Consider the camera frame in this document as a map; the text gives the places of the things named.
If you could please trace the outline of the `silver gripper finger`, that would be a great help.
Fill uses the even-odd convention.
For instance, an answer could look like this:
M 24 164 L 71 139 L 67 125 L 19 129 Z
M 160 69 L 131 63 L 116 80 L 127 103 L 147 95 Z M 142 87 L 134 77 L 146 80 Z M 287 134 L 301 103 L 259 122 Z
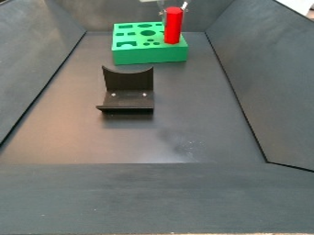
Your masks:
M 187 10 L 187 5 L 188 5 L 188 1 L 184 1 L 180 7 L 183 11 Z
M 156 0 L 156 5 L 159 8 L 158 14 L 162 18 L 162 21 L 164 22 L 164 15 L 166 15 L 164 0 Z

